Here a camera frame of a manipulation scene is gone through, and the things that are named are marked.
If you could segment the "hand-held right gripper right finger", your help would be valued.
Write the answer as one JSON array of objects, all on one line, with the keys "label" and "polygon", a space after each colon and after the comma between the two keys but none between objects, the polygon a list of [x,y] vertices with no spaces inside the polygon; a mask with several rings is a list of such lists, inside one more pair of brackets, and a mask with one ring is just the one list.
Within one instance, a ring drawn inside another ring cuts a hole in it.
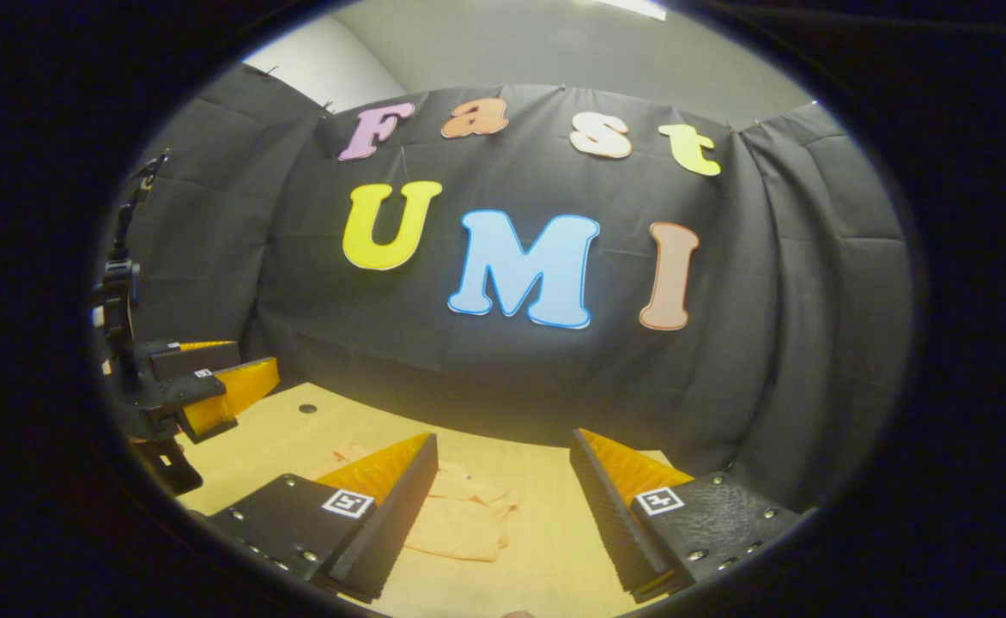
[{"label": "hand-held right gripper right finger", "polygon": [[617,578],[638,603],[743,566],[804,520],[730,472],[694,477],[582,427],[569,460]]}]

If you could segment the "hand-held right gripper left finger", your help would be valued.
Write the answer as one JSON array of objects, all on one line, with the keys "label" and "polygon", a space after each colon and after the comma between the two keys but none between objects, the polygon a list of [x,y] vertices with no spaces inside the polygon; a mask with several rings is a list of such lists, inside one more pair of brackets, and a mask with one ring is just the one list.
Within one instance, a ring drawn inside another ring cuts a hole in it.
[{"label": "hand-held right gripper left finger", "polygon": [[370,603],[437,470],[437,437],[421,432],[316,480],[282,474],[206,520],[292,578]]}]

